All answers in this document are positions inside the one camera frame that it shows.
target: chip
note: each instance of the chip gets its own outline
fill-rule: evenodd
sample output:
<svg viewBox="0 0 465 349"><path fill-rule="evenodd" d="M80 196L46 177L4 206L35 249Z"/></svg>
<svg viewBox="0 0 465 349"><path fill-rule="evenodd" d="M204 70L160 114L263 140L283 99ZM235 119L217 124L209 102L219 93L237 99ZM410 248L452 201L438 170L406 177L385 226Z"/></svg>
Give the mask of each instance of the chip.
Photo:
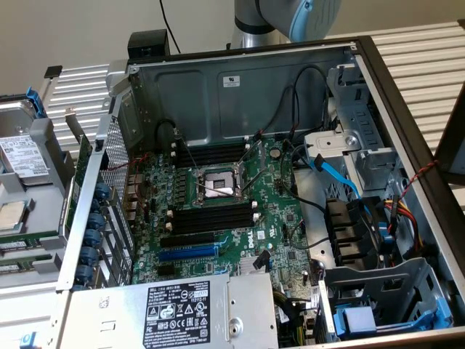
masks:
<svg viewBox="0 0 465 349"><path fill-rule="evenodd" d="M297 258L295 251L288 252L288 260L295 260Z"/></svg>

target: motherboard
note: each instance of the motherboard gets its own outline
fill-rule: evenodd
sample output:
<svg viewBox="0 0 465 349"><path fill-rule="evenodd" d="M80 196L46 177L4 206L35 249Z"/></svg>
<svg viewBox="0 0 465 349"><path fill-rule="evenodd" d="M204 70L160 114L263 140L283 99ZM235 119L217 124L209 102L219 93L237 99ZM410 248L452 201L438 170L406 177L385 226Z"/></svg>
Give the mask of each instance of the motherboard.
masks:
<svg viewBox="0 0 465 349"><path fill-rule="evenodd" d="M243 146L247 149L249 145L244 143ZM255 181L240 198L222 194L234 192L235 163L202 165L198 161L199 164L195 164L197 167L177 168L166 153L146 154L140 159L132 176L134 184L129 188L129 195L133 195L135 201L127 204L132 208L137 207L135 213L132 212L131 220L137 242L133 284L223 273L237 276L255 272L253 263L266 250L270 253L270 260L262 271L266 269L270 272L274 288L288 297L309 297L308 286L313 280L311 275L309 277L310 256L307 251L295 249L288 242L289 232L299 224L302 213L300 203L288 195L282 186L280 156L285 153L283 142L273 138L263 139L262 147L251 150L251 153L243 165L247 177L254 178ZM290 177L289 155L283 163L283 171L286 177ZM201 176L197 172L203 174L202 183L206 184L204 187L199 187ZM246 206L254 208L253 226L210 232L217 248L215 255L164 261L167 257L171 259L171 254L166 254L166 251L176 252L189 244L185 239L186 246L171 249L162 246L163 240L172 236L169 216L173 212L178 216L201 216L202 212L210 212L209 210L226 212L228 209L244 210ZM201 219L213 220L211 215ZM178 233L182 234L197 231L194 222L186 226L178 224L177 227ZM295 231L293 239L306 244L304 228ZM205 232L199 228L197 233ZM193 236L195 235L181 235L180 238Z"/></svg>

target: green motherboard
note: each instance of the green motherboard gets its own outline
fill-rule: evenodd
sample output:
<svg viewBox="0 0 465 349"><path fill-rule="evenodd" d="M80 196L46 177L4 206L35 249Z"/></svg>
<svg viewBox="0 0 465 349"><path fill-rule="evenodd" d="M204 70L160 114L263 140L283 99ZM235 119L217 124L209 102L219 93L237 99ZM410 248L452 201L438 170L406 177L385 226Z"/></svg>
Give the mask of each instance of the green motherboard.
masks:
<svg viewBox="0 0 465 349"><path fill-rule="evenodd" d="M288 231L294 229L302 219L300 203L277 185L280 182L280 161L270 156L271 150L278 149L281 153L283 142L274 139L262 141L266 156L266 169L258 180L246 191L242 200L254 200L258 203L257 211L260 218L252 228L240 228L218 231L215 240L220 244L219 255L187 260L176 260L170 263L159 262L158 254L163 249L160 240L170 236L165 229L166 213L173 205L177 209L196 209L195 202L196 178L195 168L176 169L169 163L167 155L152 155L141 163L138 174L143 174L149 183L144 189L143 200L156 201L156 206L148 213L137 210L133 225L134 237L137 242L137 256L134 261L133 284L161 281L170 278L189 278L212 274L229 273L231 276L241 274L245 265L251 265L263 250L271 254L270 275L273 286L285 292L288 297L308 298L308 285L305 287L302 273L310 272L310 262L306 251L289 246L283 238L283 226ZM260 151L245 160L248 178L258 174L262 167ZM200 167L208 171L215 166ZM284 159L284 173L290 177L291 159L287 154ZM206 202L206 205L226 204L234 198L216 198ZM306 237L297 229L294 239L299 244L306 244ZM173 264L175 274L172 276L158 275L158 267L163 264Z"/></svg>

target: warning label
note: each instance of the warning label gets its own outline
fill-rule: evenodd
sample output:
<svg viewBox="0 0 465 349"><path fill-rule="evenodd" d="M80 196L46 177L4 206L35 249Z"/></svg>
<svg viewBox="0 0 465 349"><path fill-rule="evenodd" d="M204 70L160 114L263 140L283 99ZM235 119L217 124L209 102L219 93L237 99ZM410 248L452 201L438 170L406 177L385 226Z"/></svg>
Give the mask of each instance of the warning label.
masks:
<svg viewBox="0 0 465 349"><path fill-rule="evenodd" d="M204 343L210 343L210 281L148 289L146 349Z"/></svg>
<svg viewBox="0 0 465 349"><path fill-rule="evenodd" d="M20 178L43 176L49 173L37 145L30 136L1 138L0 146L13 171Z"/></svg>

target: slatted surface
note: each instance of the slatted surface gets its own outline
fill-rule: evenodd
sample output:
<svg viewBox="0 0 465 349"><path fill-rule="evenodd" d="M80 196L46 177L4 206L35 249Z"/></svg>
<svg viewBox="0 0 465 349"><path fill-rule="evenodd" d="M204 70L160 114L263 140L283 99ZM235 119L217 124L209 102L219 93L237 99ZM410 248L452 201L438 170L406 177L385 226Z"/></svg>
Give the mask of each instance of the slatted surface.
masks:
<svg viewBox="0 0 465 349"><path fill-rule="evenodd" d="M465 31L456 22L387 31L370 35L384 58L419 129L434 153L465 81ZM64 114L74 107L90 140L99 118L108 110L105 74L108 65L63 70L44 104L64 150L77 155L77 142ZM465 188L452 187L465 213Z"/></svg>

